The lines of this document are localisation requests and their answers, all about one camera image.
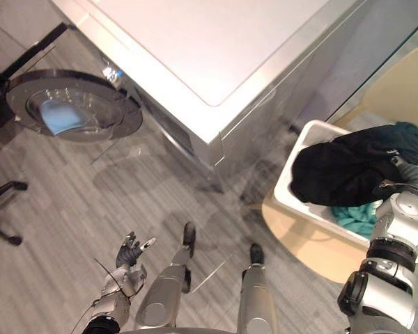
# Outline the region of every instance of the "blue cloth inside washer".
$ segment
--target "blue cloth inside washer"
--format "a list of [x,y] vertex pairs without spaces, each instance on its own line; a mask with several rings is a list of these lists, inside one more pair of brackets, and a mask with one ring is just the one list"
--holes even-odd
[[55,136],[67,130],[84,127],[86,123],[86,116],[81,111],[70,104],[54,100],[42,103],[40,115]]

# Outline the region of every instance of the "laundry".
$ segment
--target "laundry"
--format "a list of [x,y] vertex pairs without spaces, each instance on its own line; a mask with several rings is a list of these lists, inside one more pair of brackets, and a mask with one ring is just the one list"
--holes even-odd
[[340,226],[370,239],[376,223],[373,203],[360,207],[332,207],[332,213]]
[[292,167],[293,194],[302,202],[338,207],[358,207],[385,199],[373,190],[383,180],[402,182],[390,161],[401,156],[418,160],[418,127],[407,122],[373,127],[330,143],[303,149]]

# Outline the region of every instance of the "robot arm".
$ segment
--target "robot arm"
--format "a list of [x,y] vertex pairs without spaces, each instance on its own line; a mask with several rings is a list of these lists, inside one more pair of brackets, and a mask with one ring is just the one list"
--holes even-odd
[[418,166],[393,160],[406,184],[383,182],[393,193],[376,210],[378,218],[367,258],[351,274],[338,297],[350,334],[410,333],[415,319],[415,266],[418,262]]
[[101,297],[93,303],[93,314],[83,334],[119,333],[127,322],[130,298],[141,290],[147,276],[144,266],[134,268],[134,265],[144,250],[156,241],[151,238],[140,246],[135,239],[133,232],[125,238],[116,257],[116,270],[107,272]]

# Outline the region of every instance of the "teal cloth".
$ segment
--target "teal cloth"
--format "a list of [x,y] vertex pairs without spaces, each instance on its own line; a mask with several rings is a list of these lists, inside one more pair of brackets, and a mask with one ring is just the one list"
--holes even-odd
[[373,210],[373,203],[360,207],[332,207],[333,216],[340,226],[367,239],[370,239],[373,226],[376,223]]

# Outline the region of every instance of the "cable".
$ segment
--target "cable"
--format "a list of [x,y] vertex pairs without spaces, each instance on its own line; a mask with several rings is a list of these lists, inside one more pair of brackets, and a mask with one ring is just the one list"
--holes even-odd
[[105,268],[104,265],[102,263],[100,263],[98,259],[96,259],[95,257],[93,259],[110,275],[111,278],[113,278],[116,285],[118,285],[119,291],[121,291],[123,293],[124,297],[128,298],[129,302],[130,302],[130,298],[124,293],[123,288],[119,285],[118,281],[115,279],[115,277],[113,277],[113,275],[110,273],[110,271],[107,268]]
[[95,305],[95,302],[96,301],[99,301],[99,299],[96,299],[94,302],[92,302],[92,304],[86,309],[86,311],[83,313],[83,315],[81,315],[81,317],[79,318],[79,320],[77,320],[77,323],[75,324],[75,326],[71,330],[71,333],[70,334],[73,334],[73,332],[75,331],[77,325],[79,325],[79,322],[81,322],[82,318],[85,317],[86,313]]

